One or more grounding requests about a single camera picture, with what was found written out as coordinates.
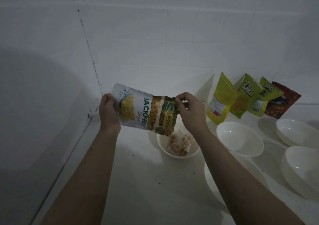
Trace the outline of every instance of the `logo on bag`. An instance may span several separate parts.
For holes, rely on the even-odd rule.
[[[121,91],[119,94],[119,99],[122,100],[125,97],[127,97],[128,95],[130,95],[130,92],[128,90]]]
[[[244,84],[241,86],[244,89],[244,92],[247,93],[248,96],[252,97],[255,93],[252,91],[253,87],[250,86],[250,81],[245,81]]]

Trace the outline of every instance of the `white countertop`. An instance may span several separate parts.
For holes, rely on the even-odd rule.
[[[307,122],[319,128],[319,106],[294,105],[283,118]],[[288,147],[276,135],[276,119],[246,112],[242,119],[229,113],[225,121],[245,124],[265,143],[263,153],[250,158],[264,173],[271,191],[306,224],[319,225],[319,203],[297,194],[285,181],[280,160]],[[216,125],[207,119],[211,131]],[[82,160],[99,130],[93,118],[33,224],[39,224],[58,193]],[[189,159],[174,159],[158,146],[156,134],[122,126],[102,224],[235,224],[212,197],[204,177],[201,152]]]

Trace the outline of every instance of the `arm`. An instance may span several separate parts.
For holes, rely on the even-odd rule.
[[[181,100],[189,102],[188,109]],[[209,131],[205,107],[197,98],[186,92],[176,97],[176,104],[185,127],[200,146],[209,171],[236,224],[304,224]]]
[[[100,224],[121,126],[111,94],[102,97],[101,127],[41,224]]]

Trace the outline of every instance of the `green snack bag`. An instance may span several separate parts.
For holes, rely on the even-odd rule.
[[[237,92],[238,98],[230,108],[230,112],[240,119],[262,92],[262,88],[246,73]]]
[[[247,110],[252,114],[261,117],[266,110],[267,103],[272,99],[280,97],[284,94],[284,92],[271,84],[263,76],[260,78],[259,85],[263,88],[263,91],[258,95],[256,101],[254,101]]]

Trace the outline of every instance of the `person's right hand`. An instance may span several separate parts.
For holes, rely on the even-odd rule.
[[[175,103],[184,126],[193,136],[209,131],[206,124],[205,106],[196,97],[184,92],[176,96]]]

